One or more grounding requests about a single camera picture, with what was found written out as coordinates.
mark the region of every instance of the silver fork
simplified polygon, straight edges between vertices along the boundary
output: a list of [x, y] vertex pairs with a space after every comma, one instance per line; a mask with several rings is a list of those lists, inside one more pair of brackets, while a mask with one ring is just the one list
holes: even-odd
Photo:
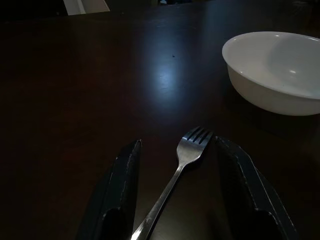
[[151, 229], [156, 223], [156, 219], [164, 203], [175, 186], [180, 174], [182, 173], [185, 166], [190, 163], [197, 161], [204, 149], [206, 148], [208, 142], [210, 141], [213, 133], [211, 131], [205, 130], [201, 127], [196, 127], [184, 135], [176, 148], [176, 155], [178, 158], [178, 168], [176, 169], [173, 177], [161, 193], [161, 196], [154, 204], [153, 208], [150, 210], [148, 215], [142, 221], [142, 223], [135, 230], [131, 236], [131, 240], [146, 240]]

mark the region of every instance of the fork handle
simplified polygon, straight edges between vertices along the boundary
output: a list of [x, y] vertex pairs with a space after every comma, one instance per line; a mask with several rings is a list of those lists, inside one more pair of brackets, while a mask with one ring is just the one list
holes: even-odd
[[165, 189], [161, 193], [161, 196], [156, 201], [148, 215], [145, 217], [145, 219], [141, 222], [141, 224], [138, 226], [138, 228], [135, 230], [135, 232], [131, 236], [131, 240], [147, 240], [147, 237], [151, 233], [151, 229], [153, 228], [154, 224], [156, 223], [157, 216], [161, 212], [162, 208], [165, 205], [165, 202], [171, 193], [172, 189], [174, 188], [180, 174], [182, 173], [184, 169], [184, 165], [179, 165], [176, 169], [174, 175], [170, 179], [169, 183], [166, 185]]

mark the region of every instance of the white bowl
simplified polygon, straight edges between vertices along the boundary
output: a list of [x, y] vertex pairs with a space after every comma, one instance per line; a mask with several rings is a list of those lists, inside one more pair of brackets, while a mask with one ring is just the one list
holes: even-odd
[[228, 40], [222, 55], [233, 87], [250, 103], [284, 115], [320, 113], [320, 39], [251, 32]]

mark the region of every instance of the table surface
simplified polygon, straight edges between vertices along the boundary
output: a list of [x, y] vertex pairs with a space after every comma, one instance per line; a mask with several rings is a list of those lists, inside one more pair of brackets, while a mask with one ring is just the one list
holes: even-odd
[[[242, 146], [300, 238], [320, 239], [320, 116], [248, 103], [221, 54], [246, 32], [319, 36], [310, 8], [285, 13], [276, 0], [217, 0], [2, 24], [0, 238], [74, 239], [95, 184], [141, 138], [136, 228], [177, 167], [181, 136], [201, 125]], [[232, 239], [214, 144], [150, 239]]]

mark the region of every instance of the cutlery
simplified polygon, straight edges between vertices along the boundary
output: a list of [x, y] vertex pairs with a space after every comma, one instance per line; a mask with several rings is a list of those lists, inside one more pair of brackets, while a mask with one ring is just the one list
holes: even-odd
[[181, 138], [176, 148], [178, 167], [173, 177], [161, 193], [159, 199], [156, 201], [148, 215], [133, 233], [131, 240], [146, 240], [148, 238], [154, 224], [156, 223], [157, 216], [164, 207], [166, 199], [175, 186], [183, 169], [185, 168], [185, 166], [197, 161], [201, 157], [212, 135], [213, 133], [211, 131], [198, 126], [189, 131]]

